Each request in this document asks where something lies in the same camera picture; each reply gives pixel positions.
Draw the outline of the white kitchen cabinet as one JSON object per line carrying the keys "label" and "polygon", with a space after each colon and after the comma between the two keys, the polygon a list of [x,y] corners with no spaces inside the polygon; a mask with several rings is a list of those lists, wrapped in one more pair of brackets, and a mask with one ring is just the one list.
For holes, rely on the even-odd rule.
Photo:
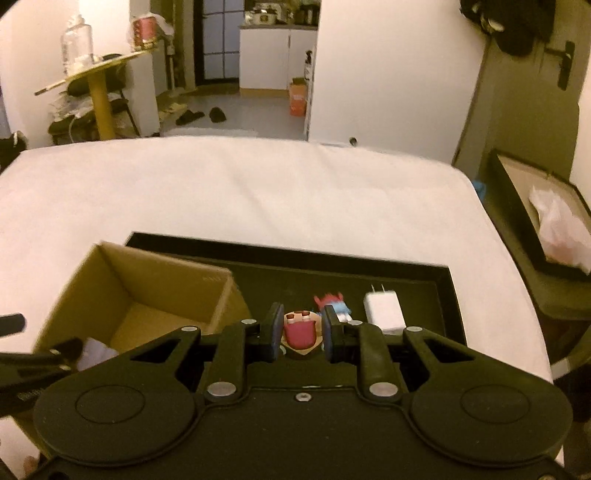
{"label": "white kitchen cabinet", "polygon": [[317,45],[318,29],[304,26],[242,26],[239,36],[239,88],[287,91],[304,76],[307,52]]}

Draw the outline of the black slipper left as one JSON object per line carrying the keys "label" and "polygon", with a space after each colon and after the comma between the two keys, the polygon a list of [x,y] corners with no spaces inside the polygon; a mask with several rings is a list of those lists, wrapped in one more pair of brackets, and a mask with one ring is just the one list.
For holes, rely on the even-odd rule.
{"label": "black slipper left", "polygon": [[202,111],[186,110],[175,120],[175,125],[185,126],[201,118],[204,118],[204,116],[205,114]]}

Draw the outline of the white power adapter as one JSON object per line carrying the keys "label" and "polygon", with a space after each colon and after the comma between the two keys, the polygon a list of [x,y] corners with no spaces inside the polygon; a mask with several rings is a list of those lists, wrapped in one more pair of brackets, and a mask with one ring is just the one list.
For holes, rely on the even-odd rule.
{"label": "white power adapter", "polygon": [[374,290],[363,297],[367,321],[384,334],[401,335],[407,324],[398,294],[394,290]]}

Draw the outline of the black tray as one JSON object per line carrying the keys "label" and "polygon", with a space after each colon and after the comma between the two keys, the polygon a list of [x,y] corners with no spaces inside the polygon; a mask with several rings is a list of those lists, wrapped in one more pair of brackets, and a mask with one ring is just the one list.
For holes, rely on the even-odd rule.
{"label": "black tray", "polygon": [[[384,286],[397,294],[407,325],[467,344],[451,272],[445,266],[138,232],[126,246],[228,268],[256,320],[263,320],[276,302],[286,313],[310,307],[318,312],[321,307],[314,297],[342,293],[353,320],[367,321],[363,298],[372,287]],[[273,363],[246,368],[252,388],[311,392],[356,386],[356,366],[332,364],[322,347],[308,355],[280,353]]]}

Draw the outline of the round yellow side table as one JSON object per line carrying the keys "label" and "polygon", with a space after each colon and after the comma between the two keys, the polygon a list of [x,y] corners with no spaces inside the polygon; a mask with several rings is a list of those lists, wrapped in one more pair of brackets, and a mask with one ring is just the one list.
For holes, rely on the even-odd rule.
{"label": "round yellow side table", "polygon": [[92,100],[92,105],[95,113],[95,120],[99,138],[101,141],[113,140],[115,138],[115,130],[113,124],[113,115],[108,99],[108,89],[106,84],[106,70],[111,67],[124,65],[127,62],[139,58],[144,55],[149,55],[154,51],[154,48],[134,51],[125,55],[117,56],[112,59],[102,60],[98,63],[93,63],[73,75],[66,76],[50,85],[42,87],[34,92],[35,96],[43,95],[57,87],[66,83],[70,83],[78,79],[86,79],[89,87],[89,94]]}

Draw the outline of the white crumpled plastic bag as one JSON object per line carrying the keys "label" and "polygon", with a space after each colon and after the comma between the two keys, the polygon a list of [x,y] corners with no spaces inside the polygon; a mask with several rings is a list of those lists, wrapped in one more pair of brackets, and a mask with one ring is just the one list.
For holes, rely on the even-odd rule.
{"label": "white crumpled plastic bag", "polygon": [[590,274],[590,231],[552,190],[532,187],[529,201],[535,208],[538,239],[547,260]]}

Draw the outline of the black slipper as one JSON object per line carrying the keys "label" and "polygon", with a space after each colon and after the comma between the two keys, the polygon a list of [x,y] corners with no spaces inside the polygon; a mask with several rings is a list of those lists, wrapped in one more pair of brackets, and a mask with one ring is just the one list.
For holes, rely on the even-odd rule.
{"label": "black slipper", "polygon": [[208,116],[209,116],[209,119],[211,119],[211,122],[214,124],[223,123],[226,120],[228,120],[226,118],[225,113],[219,107],[211,108],[211,111],[209,112]]}
{"label": "black slipper", "polygon": [[201,118],[204,118],[204,116],[205,114],[202,111],[186,110],[175,120],[175,125],[185,126]]}

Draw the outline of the dark clothes on hook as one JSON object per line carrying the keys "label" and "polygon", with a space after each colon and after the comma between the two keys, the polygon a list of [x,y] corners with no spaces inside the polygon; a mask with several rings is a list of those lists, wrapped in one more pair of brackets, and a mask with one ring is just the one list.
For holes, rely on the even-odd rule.
{"label": "dark clothes on hook", "polygon": [[491,36],[500,50],[516,57],[548,43],[554,30],[554,0],[461,0],[461,13]]}

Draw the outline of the orange cardboard box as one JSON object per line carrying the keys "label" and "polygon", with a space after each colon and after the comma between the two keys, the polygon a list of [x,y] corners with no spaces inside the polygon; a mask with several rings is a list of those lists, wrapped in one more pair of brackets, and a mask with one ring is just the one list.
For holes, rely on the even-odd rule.
{"label": "orange cardboard box", "polygon": [[304,77],[296,77],[291,81],[288,94],[290,95],[290,115],[304,117],[308,94],[307,81]]}

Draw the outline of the blue white small figurine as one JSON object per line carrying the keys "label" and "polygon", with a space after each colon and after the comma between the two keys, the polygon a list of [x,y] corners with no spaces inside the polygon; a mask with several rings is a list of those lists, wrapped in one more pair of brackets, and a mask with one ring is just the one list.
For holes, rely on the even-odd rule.
{"label": "blue white small figurine", "polygon": [[348,323],[353,319],[352,310],[346,305],[344,295],[341,292],[337,294],[325,293],[322,296],[314,297],[315,305],[318,307],[318,315],[321,316],[321,324],[325,324],[324,310],[326,306],[331,306],[339,322]]}

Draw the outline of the black slipper right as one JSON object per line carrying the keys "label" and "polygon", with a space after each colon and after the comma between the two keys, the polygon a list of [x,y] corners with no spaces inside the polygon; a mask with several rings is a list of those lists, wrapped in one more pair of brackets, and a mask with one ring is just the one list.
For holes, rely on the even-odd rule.
{"label": "black slipper right", "polygon": [[209,116],[209,119],[211,119],[211,122],[214,124],[223,123],[226,120],[228,120],[226,118],[225,113],[219,107],[211,108],[211,111],[209,112],[208,116]]}

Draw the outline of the purple grey block toy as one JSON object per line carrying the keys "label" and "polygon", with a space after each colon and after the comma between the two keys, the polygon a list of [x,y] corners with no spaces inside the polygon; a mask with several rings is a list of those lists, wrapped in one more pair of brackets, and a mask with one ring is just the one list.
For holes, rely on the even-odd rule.
{"label": "purple grey block toy", "polygon": [[93,338],[87,338],[83,344],[81,355],[77,360],[76,370],[87,370],[118,355],[119,353],[116,350],[104,343]]}

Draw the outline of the clear water jug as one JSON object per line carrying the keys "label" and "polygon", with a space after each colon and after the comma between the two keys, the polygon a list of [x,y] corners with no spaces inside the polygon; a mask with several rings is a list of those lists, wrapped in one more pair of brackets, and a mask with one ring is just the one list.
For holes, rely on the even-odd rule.
{"label": "clear water jug", "polygon": [[64,74],[78,74],[94,63],[92,27],[81,14],[72,16],[61,35],[61,52]]}

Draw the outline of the brown cardboard box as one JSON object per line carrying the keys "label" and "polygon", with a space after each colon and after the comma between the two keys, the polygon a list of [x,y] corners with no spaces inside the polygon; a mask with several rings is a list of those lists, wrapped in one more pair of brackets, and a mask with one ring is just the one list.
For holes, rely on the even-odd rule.
{"label": "brown cardboard box", "polygon": [[181,327],[214,334],[250,316],[230,270],[102,242],[62,290],[33,351],[77,338],[124,353]]}

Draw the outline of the pile of clothes and papers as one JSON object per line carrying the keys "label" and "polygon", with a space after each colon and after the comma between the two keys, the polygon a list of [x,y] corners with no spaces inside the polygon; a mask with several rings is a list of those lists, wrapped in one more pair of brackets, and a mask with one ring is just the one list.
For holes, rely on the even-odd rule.
{"label": "pile of clothes and papers", "polygon": [[[111,66],[105,73],[107,98],[114,117],[117,138],[137,137],[139,129],[124,95],[126,88],[126,67],[123,64]],[[89,85],[80,78],[69,83],[52,105],[53,121],[48,134],[54,145],[98,141],[99,133]]]}

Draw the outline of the black open storage case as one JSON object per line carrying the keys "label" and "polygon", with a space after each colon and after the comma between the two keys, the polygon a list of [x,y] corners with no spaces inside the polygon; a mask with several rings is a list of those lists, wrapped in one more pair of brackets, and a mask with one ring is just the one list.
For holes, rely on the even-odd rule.
{"label": "black open storage case", "polygon": [[518,241],[535,269],[563,278],[588,282],[590,274],[547,260],[538,239],[538,215],[529,201],[532,187],[560,195],[590,231],[590,208],[578,188],[561,176],[531,162],[494,150],[488,160],[489,196],[500,196],[501,211],[515,229]]}

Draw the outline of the red snack container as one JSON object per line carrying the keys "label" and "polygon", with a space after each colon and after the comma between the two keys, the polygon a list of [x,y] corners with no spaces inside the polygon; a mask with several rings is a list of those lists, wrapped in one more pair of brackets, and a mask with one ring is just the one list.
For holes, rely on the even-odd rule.
{"label": "red snack container", "polygon": [[132,47],[135,51],[149,50],[158,42],[158,25],[153,15],[135,18],[131,22]]}

